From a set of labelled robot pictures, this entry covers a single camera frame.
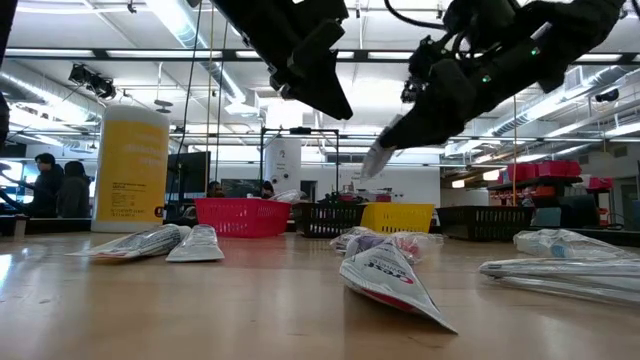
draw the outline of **dark hair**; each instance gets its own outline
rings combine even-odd
[[[265,181],[264,183],[262,183],[262,188],[265,190],[269,190],[271,192],[275,191],[273,190],[273,185],[271,185],[271,181]]]
[[[40,160],[40,162],[43,164],[51,164],[51,165],[56,164],[56,158],[49,153],[42,153],[36,156],[36,162],[38,162],[38,160]]]
[[[209,185],[207,186],[207,190],[213,190],[218,185],[220,185],[220,183],[214,180],[209,183]]]
[[[86,177],[84,165],[80,161],[69,161],[64,165],[64,173],[67,177]]]

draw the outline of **black plastic basket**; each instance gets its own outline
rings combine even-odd
[[[532,207],[454,206],[440,208],[442,233],[470,241],[512,241],[531,225]]]
[[[296,230],[308,238],[334,238],[360,226],[366,205],[296,204],[293,216]]]

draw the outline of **yellow label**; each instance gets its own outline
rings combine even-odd
[[[129,121],[103,126],[96,220],[161,223],[168,129]]]

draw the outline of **wooden table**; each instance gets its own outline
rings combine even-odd
[[[640,311],[490,286],[510,244],[449,240],[416,267],[451,335],[345,289],[328,241],[227,239],[222,263],[64,256],[115,235],[0,243],[0,358],[632,359]]]

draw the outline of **yellow plastic basket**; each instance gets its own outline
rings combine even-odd
[[[391,234],[398,231],[429,232],[433,204],[370,203],[362,215],[362,226]]]

